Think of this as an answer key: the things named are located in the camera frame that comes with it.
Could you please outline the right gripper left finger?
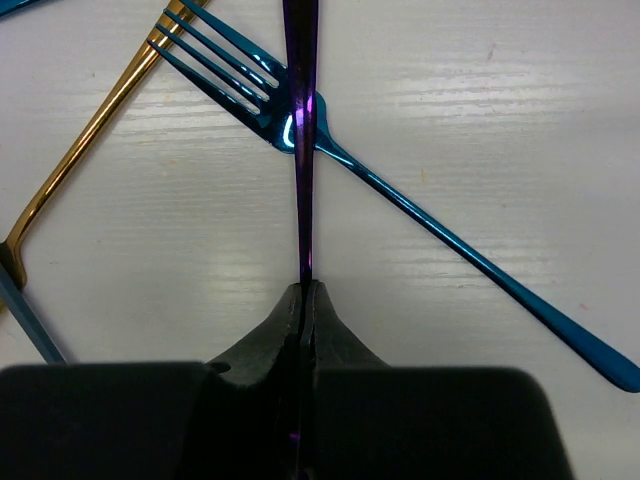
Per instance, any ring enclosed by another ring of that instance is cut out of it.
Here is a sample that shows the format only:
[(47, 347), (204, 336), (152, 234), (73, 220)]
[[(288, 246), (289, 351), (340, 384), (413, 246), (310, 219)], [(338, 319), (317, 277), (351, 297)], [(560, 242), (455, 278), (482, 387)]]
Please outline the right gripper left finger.
[(230, 389), (232, 438), (269, 479), (297, 479), (305, 291), (288, 286), (265, 320), (209, 365)]

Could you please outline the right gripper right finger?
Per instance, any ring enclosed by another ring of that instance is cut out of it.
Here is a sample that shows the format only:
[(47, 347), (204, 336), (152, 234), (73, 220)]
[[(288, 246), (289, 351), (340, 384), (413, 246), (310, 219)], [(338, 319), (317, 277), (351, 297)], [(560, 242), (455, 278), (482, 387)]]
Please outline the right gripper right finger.
[(301, 477), (322, 479), (361, 455), (356, 388), (388, 365), (342, 322), (322, 282), (303, 282), (301, 298)]

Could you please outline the purple spoon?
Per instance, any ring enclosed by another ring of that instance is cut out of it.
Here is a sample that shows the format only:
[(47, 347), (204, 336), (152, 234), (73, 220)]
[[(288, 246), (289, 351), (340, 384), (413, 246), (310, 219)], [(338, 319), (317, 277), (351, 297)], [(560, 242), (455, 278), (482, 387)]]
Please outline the purple spoon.
[(313, 179), (317, 130), (316, 70), (319, 3), (283, 3), (292, 103), (301, 309), (292, 369), (293, 391), (288, 433), (291, 479), (305, 479), (310, 433), (311, 369), (314, 337), (313, 304)]

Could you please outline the blue fork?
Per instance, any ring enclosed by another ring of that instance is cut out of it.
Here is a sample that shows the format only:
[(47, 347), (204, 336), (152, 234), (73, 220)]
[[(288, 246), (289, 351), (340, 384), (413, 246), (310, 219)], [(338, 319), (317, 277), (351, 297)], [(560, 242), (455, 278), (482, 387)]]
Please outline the blue fork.
[[(150, 46), (170, 65), (239, 122), (277, 150), (294, 155), (288, 61), (280, 62), (256, 43), (194, 1), (183, 1), (194, 14), (171, 42), (222, 81), (217, 86), (165, 47)], [(326, 102), (317, 92), (314, 153), (336, 160), (404, 214), (483, 273), (528, 310), (566, 346), (619, 389), (639, 390), (638, 366), (522, 285), (386, 180), (344, 150), (331, 136)]]

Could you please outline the blue chopstick diagonal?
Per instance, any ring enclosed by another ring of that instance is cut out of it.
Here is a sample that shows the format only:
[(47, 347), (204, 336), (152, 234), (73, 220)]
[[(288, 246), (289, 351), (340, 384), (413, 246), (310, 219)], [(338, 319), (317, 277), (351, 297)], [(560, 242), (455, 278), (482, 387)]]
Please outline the blue chopstick diagonal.
[(1, 299), (44, 361), (48, 364), (65, 364), (64, 356), (4, 267), (1, 267)]

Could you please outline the gold fork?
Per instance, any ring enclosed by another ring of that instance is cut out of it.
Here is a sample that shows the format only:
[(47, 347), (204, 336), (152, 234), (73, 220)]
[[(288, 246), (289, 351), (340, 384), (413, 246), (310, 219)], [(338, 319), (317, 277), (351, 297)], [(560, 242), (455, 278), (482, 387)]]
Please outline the gold fork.
[(193, 18), (193, 12), (183, 2), (168, 3), (146, 42), (138, 49), (105, 100), (19, 215), (7, 238), (1, 243), (1, 264), (18, 289), (23, 289), (27, 283), (21, 248), (29, 229), (56, 191), (97, 143), (98, 137), (107, 130), (118, 110), (158, 62), (159, 54), (150, 44), (154, 42), (161, 47), (170, 46), (168, 35), (180, 34), (181, 24), (189, 23)]

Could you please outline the blue chopstick horizontal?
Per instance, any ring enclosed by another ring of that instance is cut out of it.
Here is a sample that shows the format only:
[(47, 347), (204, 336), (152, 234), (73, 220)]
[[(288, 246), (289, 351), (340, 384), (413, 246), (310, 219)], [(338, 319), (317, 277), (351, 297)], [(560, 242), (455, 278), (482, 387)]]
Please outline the blue chopstick horizontal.
[(0, 0), (0, 18), (17, 13), (35, 5), (40, 0)]

